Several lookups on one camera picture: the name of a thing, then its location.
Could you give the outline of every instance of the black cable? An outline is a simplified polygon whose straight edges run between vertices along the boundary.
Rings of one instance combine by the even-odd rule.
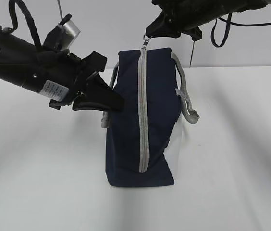
[[[43,47],[41,45],[40,38],[39,38],[39,35],[37,32],[33,17],[22,0],[10,0],[9,1],[10,16],[11,16],[13,28],[7,28],[7,33],[11,34],[12,32],[14,32],[18,28],[18,21],[17,21],[17,15],[16,15],[16,4],[19,6],[20,10],[22,11],[22,13],[25,16],[25,20],[28,24],[28,27],[31,32],[32,39],[33,39],[33,42],[35,44],[37,51],[38,52],[43,51]]]
[[[190,66],[189,66],[190,68],[191,68],[192,60],[193,60],[194,46],[195,46],[195,41],[193,41],[193,46],[192,46],[192,53],[191,53]]]
[[[222,40],[222,42],[221,42],[221,44],[220,45],[218,45],[217,43],[216,43],[216,40],[215,40],[215,38],[214,38],[214,31],[215,31],[215,29],[216,29],[216,26],[217,26],[217,24],[218,24],[218,19],[216,19],[216,23],[214,24],[214,26],[213,26],[213,28],[212,28],[212,31],[211,31],[211,42],[212,42],[212,44],[215,46],[215,47],[222,47],[222,46],[224,46],[225,45],[225,43],[226,43],[226,41],[227,41],[227,39],[228,39],[228,35],[229,35],[229,33],[230,33],[230,30],[231,30],[231,19],[232,19],[232,16],[233,16],[233,13],[230,13],[230,14],[228,14],[228,18],[227,18],[227,21],[226,21],[226,30],[225,30],[225,34],[224,34],[224,37],[223,37],[223,40]]]
[[[214,38],[214,32],[215,32],[215,29],[216,29],[216,26],[217,26],[217,23],[218,23],[218,19],[216,19],[216,23],[211,31],[211,42],[212,44],[215,46],[215,47],[222,47],[224,46],[227,38],[228,38],[228,35],[229,35],[229,32],[230,32],[230,29],[231,29],[231,25],[234,25],[234,26],[243,26],[243,27],[255,27],[255,26],[271,26],[271,23],[258,23],[258,24],[242,24],[242,23],[233,23],[231,22],[231,19],[232,19],[232,16],[231,16],[232,13],[230,13],[228,15],[228,18],[227,20],[224,19],[224,18],[218,18],[219,20],[221,20],[222,22],[225,22],[226,23],[226,31],[225,31],[225,35],[224,35],[224,38],[223,38],[223,41],[221,43],[221,45],[218,45],[215,41],[215,38]]]
[[[59,11],[60,11],[61,20],[63,20],[63,12],[62,12],[62,7],[61,7],[60,0],[58,0],[58,5],[59,5]]]
[[[225,22],[227,23],[227,20],[226,19],[223,19],[223,18],[219,18],[222,22]],[[252,27],[252,26],[271,26],[271,23],[259,23],[259,24],[241,24],[241,23],[233,23],[233,22],[230,22],[231,25],[234,25],[234,26],[244,26],[244,27]]]

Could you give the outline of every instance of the metal clip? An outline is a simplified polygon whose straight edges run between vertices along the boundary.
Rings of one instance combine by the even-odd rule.
[[[144,44],[143,44],[143,48],[145,49],[146,46],[148,45],[149,41],[151,40],[152,37],[147,37],[146,38],[146,35],[144,34],[143,35],[143,40],[144,40]]]

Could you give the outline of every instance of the bag handle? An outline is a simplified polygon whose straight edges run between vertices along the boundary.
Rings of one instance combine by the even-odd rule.
[[[113,73],[112,73],[112,78],[110,81],[110,88],[114,88],[114,84],[115,84],[115,80],[117,77],[117,73],[118,73],[118,66],[119,64],[117,63],[114,67]],[[109,128],[110,125],[110,112],[103,112],[102,114],[102,120],[101,120],[101,127],[102,128]]]
[[[186,85],[186,79],[185,79],[185,73],[182,68],[182,65],[178,59],[178,57],[172,52],[171,58],[174,59],[176,68],[178,70],[178,73],[180,75],[181,79],[181,85],[180,89],[176,89],[176,95],[180,96],[181,102],[182,102],[182,112],[184,115],[184,118],[186,121],[188,121],[190,124],[196,124],[199,120],[199,115],[196,112],[196,110],[192,107],[192,102],[190,99],[190,96],[187,91],[187,85]]]

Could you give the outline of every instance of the zipper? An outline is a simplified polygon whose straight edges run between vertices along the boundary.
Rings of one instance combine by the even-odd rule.
[[[148,116],[147,116],[147,50],[141,49],[141,56],[138,63],[138,112],[140,124],[140,166],[139,172],[145,173],[149,164],[149,138],[148,138]]]

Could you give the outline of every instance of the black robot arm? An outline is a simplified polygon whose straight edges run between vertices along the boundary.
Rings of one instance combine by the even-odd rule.
[[[178,38],[181,33],[202,38],[198,28],[233,12],[260,9],[271,0],[153,0],[162,9],[158,18],[146,29],[148,37]]]
[[[18,28],[16,4],[25,16],[34,45],[12,35]],[[80,34],[70,14],[42,45],[23,1],[10,0],[9,9],[13,28],[0,26],[0,79],[50,98],[49,106],[55,109],[72,103],[75,111],[123,109],[123,98],[99,75],[105,70],[107,58],[97,52],[84,59],[70,53],[70,45]]]

